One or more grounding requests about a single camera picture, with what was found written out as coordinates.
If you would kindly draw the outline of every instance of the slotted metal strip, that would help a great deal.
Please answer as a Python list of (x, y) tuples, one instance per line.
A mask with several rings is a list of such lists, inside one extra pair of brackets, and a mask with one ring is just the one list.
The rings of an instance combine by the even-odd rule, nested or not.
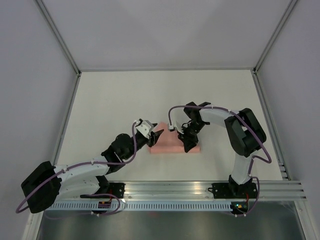
[[(129, 201), (122, 202), (120, 210), (122, 211), (174, 211), (174, 212), (229, 212), (231, 211), (230, 201)], [(115, 210), (118, 207), (117, 201), (112, 201), (109, 211)], [(54, 203), (47, 210), (74, 210), (74, 211), (101, 211), (104, 208), (99, 207), (97, 201), (79, 201), (79, 200), (66, 200)]]

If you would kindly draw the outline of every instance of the white table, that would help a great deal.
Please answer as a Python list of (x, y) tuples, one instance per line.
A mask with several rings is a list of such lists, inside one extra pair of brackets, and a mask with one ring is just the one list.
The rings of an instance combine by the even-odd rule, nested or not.
[[(250, 108), (264, 129), (272, 164), (256, 160), (252, 175), (282, 180), (270, 134), (249, 70), (83, 72), (61, 147), (58, 164), (75, 164), (100, 155), (121, 133), (131, 135), (136, 119), (168, 122), (175, 105), (211, 102), (232, 110)], [(172, 111), (188, 121), (183, 109)], [(107, 176), (113, 181), (219, 181), (231, 174), (235, 152), (225, 128), (205, 126), (201, 153), (150, 154), (141, 149), (134, 161)]]

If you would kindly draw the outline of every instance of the purple cable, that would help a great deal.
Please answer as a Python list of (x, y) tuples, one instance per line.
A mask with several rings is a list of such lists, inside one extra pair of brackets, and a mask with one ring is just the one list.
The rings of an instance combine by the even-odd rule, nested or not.
[[(102, 216), (108, 216), (108, 215), (115, 214), (115, 213), (119, 210), (119, 208), (120, 208), (120, 206), (121, 206), (120, 199), (119, 199), (117, 196), (113, 195), (113, 194), (101, 193), (101, 194), (91, 194), (91, 195), (87, 195), (87, 196), (88, 196), (88, 197), (109, 196), (109, 197), (112, 197), (112, 198), (114, 198), (114, 199), (117, 200), (118, 206), (117, 206), (117, 208), (116, 208), (115, 210), (113, 210), (113, 211), (111, 211), (111, 212), (99, 213), (99, 216), (100, 216), (100, 215), (102, 215)], [(44, 214), (44, 216), (45, 216), (47, 219), (50, 219), (50, 220), (62, 220), (62, 219), (67, 219), (67, 218), (72, 218), (72, 217), (83, 216), (83, 215), (92, 215), (92, 212), (80, 212), (80, 213), (75, 214), (75, 215), (72, 215), (72, 216), (60, 216), (60, 217), (51, 217), (51, 216), (48, 216), (46, 211), (44, 211), (43, 214)]]
[[(94, 161), (93, 163), (91, 161), (86, 161), (86, 162), (80, 162), (80, 163), (77, 163), (75, 165), (72, 165), (72, 166), (68, 166), (66, 168), (67, 171), (71, 170), (71, 169), (74, 169), (74, 168), (77, 168), (77, 167), (80, 167), (80, 166), (84, 166), (84, 165), (92, 165), (92, 164), (102, 164), (102, 165), (126, 165), (126, 164), (129, 164), (131, 163), (134, 158), (136, 157), (137, 155), (137, 140), (136, 140), (136, 135), (135, 135), (135, 126), (136, 126), (136, 122), (134, 122), (132, 124), (132, 127), (131, 127), (131, 131), (132, 131), (132, 138), (133, 138), (133, 148), (134, 148), (134, 151), (133, 151), (133, 155), (131, 157), (130, 160), (126, 161), (126, 162), (106, 162), (106, 161)], [(23, 209), (22, 206), (40, 189), (42, 188), (45, 184), (47, 184), (48, 182), (50, 182), (52, 179), (54, 179), (55, 177), (59, 176), (60, 174), (63, 174), (65, 171), (64, 170), (61, 170), (61, 171), (58, 171), (56, 174), (52, 175), (51, 177), (47, 178), (45, 181), (43, 181), (41, 184), (39, 184), (31, 193), (29, 193), (28, 196), (25, 197), (25, 199), (19, 204), (19, 206), (16, 208), (15, 210), (15, 213), (16, 214), (19, 214), (19, 213), (22, 213), (23, 211), (27, 210), (29, 208), (29, 206), (26, 206), (24, 207)]]
[[(259, 137), (255, 134), (255, 132), (251, 129), (251, 127), (249, 127), (248, 124), (246, 124), (246, 122), (235, 112), (233, 111), (229, 111), (227, 108), (224, 107), (220, 107), (220, 106), (188, 106), (188, 105), (177, 105), (177, 106), (173, 106), (169, 109), (168, 112), (168, 117), (169, 117), (169, 124), (172, 125), (172, 121), (171, 121), (171, 111), (173, 109), (177, 109), (177, 108), (190, 108), (190, 109), (217, 109), (217, 110), (222, 110), (225, 112), (228, 112), (230, 114), (232, 114), (233, 116), (235, 116), (241, 123), (243, 126), (245, 126), (248, 131), (252, 134), (252, 136), (254, 137), (254, 139), (258, 142), (258, 144), (260, 145), (260, 147), (262, 148), (263, 152), (265, 153), (266, 157), (268, 158), (268, 160), (264, 159), (263, 157), (257, 156), (257, 155), (253, 155), (251, 158), (251, 162), (250, 162), (250, 166), (249, 166), (249, 170), (248, 170), (248, 174), (251, 174), (251, 170), (252, 167), (254, 165), (254, 159), (260, 159), (262, 161), (264, 161), (267, 164), (271, 164), (272, 163), (272, 159), (270, 154), (268, 153), (267, 149), (265, 148), (265, 146), (263, 145), (263, 143), (261, 142), (261, 140), (259, 139)], [(249, 209), (249, 211), (247, 213), (243, 213), (243, 214), (237, 214), (237, 217), (242, 217), (245, 216), (245, 214), (249, 214), (256, 206), (258, 199), (259, 199), (259, 195), (260, 195), (260, 182), (258, 177), (256, 176), (251, 176), (252, 179), (256, 179), (257, 182), (257, 196), (256, 199), (254, 201), (253, 206)]]

